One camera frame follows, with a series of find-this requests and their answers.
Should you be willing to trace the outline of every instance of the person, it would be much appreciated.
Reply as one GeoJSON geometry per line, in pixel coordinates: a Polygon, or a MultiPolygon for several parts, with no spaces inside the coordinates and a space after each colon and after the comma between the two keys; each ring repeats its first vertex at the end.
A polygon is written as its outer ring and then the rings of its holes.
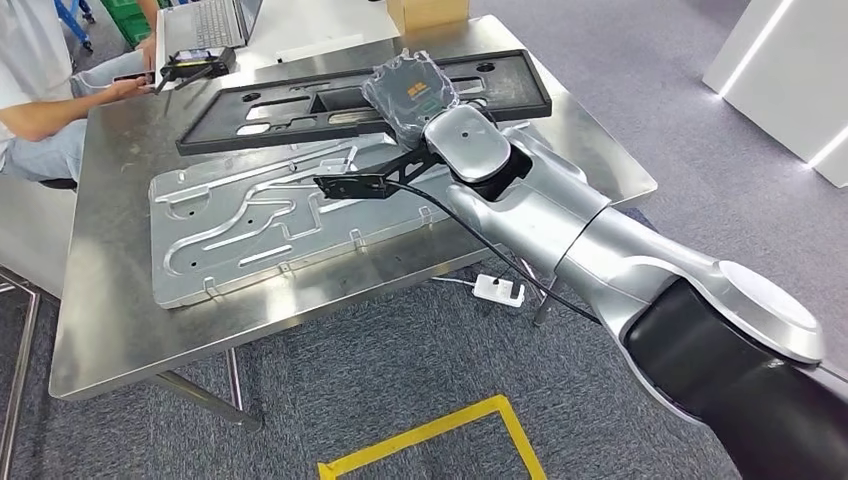
{"type": "MultiPolygon", "coordinates": [[[[137,0],[155,28],[156,0],[137,0]]],[[[0,174],[79,180],[92,108],[144,94],[156,36],[137,50],[72,75],[54,0],[0,0],[0,174]]]]}

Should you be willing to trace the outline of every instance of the white power adapter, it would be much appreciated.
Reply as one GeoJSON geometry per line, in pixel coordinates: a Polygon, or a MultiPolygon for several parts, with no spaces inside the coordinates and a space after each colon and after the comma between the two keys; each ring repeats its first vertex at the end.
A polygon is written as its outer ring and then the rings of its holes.
{"type": "Polygon", "coordinates": [[[503,278],[478,275],[477,283],[474,284],[474,296],[502,303],[510,307],[520,307],[524,303],[524,285],[519,284],[513,288],[513,283],[503,278]]]}

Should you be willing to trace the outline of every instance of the laptop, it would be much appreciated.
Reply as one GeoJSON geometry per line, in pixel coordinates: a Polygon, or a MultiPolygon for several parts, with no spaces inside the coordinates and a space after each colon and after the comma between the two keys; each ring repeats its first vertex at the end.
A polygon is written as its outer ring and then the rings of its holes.
{"type": "Polygon", "coordinates": [[[261,6],[262,0],[202,0],[162,10],[165,31],[157,33],[164,33],[164,53],[243,47],[250,40],[261,6]]]}

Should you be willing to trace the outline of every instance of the black plastic tray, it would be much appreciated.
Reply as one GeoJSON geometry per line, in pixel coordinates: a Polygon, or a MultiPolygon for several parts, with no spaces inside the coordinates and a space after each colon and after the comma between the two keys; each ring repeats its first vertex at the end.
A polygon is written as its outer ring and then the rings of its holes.
{"type": "MultiPolygon", "coordinates": [[[[462,100],[484,101],[497,121],[551,115],[551,98],[526,50],[436,63],[462,100]]],[[[393,135],[362,96],[360,85],[372,73],[369,68],[222,89],[177,140],[177,150],[197,155],[366,133],[393,135]],[[251,130],[258,133],[245,133],[251,130]]]]}

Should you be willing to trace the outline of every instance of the aluminum plate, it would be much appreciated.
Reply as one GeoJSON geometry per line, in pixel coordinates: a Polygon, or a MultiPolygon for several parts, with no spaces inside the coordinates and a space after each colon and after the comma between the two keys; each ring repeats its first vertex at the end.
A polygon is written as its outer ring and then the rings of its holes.
{"type": "MultiPolygon", "coordinates": [[[[150,183],[153,296],[192,305],[280,273],[447,218],[406,192],[388,200],[327,200],[318,173],[346,173],[402,152],[383,134],[289,147],[274,158],[219,159],[150,183]]],[[[450,184],[437,167],[413,184],[437,198],[450,184]]]]}

